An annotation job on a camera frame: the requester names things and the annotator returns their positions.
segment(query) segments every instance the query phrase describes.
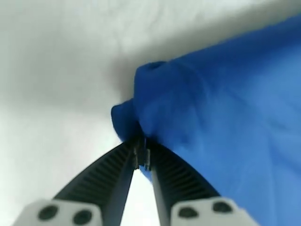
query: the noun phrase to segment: white surface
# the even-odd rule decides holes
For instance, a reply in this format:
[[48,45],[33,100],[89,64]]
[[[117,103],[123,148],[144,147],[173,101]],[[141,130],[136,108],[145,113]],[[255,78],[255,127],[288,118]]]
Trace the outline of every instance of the white surface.
[[[232,212],[216,213],[213,205],[216,202],[227,203]],[[182,208],[192,208],[198,215],[193,218],[179,216]],[[183,201],[175,204],[171,211],[171,226],[259,226],[244,210],[239,208],[234,201],[224,197]]]
[[[137,66],[300,9],[299,0],[0,0],[0,225],[119,143],[110,108],[131,97]],[[151,185],[136,176],[122,225],[158,225]]]

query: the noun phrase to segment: blue cloth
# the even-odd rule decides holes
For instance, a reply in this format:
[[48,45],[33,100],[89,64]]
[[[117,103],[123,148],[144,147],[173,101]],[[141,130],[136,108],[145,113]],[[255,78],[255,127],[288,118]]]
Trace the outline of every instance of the blue cloth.
[[261,225],[300,224],[301,16],[139,67],[111,115],[122,140],[140,124]]

